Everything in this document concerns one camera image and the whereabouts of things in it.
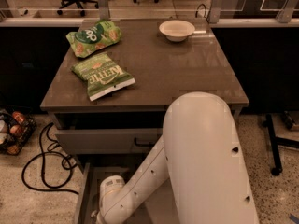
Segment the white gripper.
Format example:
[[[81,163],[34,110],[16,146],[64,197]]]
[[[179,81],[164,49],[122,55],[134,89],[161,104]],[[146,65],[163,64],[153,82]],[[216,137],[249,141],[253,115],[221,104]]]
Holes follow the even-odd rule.
[[[119,175],[107,177],[100,184],[99,212],[96,215],[96,224],[106,224],[104,213],[108,210],[110,203],[116,201],[116,195],[122,190],[124,180]]]

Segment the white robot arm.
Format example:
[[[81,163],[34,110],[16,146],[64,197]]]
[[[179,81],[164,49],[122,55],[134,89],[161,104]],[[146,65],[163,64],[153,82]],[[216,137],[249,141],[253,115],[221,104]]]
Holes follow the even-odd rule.
[[[123,224],[165,180],[180,224],[259,224],[234,118],[214,94],[187,93],[168,107],[162,136],[131,179],[101,183],[96,224]]]

